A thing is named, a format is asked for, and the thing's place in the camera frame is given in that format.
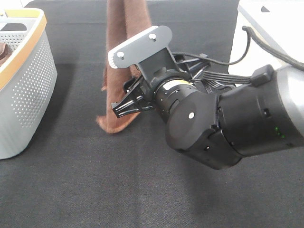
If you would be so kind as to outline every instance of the white basket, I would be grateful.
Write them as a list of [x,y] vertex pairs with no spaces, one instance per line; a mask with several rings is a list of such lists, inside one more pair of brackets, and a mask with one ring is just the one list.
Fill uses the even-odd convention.
[[23,24],[25,31],[0,31],[12,55],[0,67],[0,159],[22,152],[52,96],[57,71],[40,9],[4,10],[0,26]]

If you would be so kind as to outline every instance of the object in basket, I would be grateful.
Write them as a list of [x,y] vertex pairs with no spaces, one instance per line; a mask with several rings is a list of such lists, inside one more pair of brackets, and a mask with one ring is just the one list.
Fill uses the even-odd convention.
[[6,43],[0,42],[0,66],[10,57],[11,52]]

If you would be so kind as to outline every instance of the cable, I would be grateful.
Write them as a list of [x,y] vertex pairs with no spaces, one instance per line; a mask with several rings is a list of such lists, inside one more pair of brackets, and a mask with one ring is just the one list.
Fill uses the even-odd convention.
[[262,41],[256,35],[256,33],[253,31],[253,29],[251,27],[243,26],[242,29],[244,31],[246,31],[247,35],[249,34],[250,37],[256,42],[256,44],[258,44],[263,50],[265,50],[266,52],[270,53],[271,55],[279,58],[280,60],[294,66],[295,68],[304,71],[304,63],[301,63],[301,62],[297,61],[296,59],[290,57],[289,55],[283,54],[283,53],[275,50],[271,46],[269,46],[267,43]]
[[248,31],[246,31],[246,33],[247,33],[247,45],[246,45],[245,52],[241,56],[241,58],[239,58],[238,60],[236,60],[234,62],[231,62],[231,63],[222,62],[222,61],[218,61],[218,60],[215,60],[215,59],[212,59],[212,58],[202,57],[202,56],[199,56],[199,55],[190,54],[190,53],[186,53],[186,52],[173,52],[173,55],[183,55],[183,56],[188,56],[188,57],[192,57],[192,58],[198,58],[198,59],[207,60],[211,63],[216,63],[216,64],[224,65],[224,66],[233,65],[233,64],[236,64],[236,63],[239,63],[240,61],[242,61],[248,53],[248,50],[249,50],[249,47],[250,47],[250,33]]

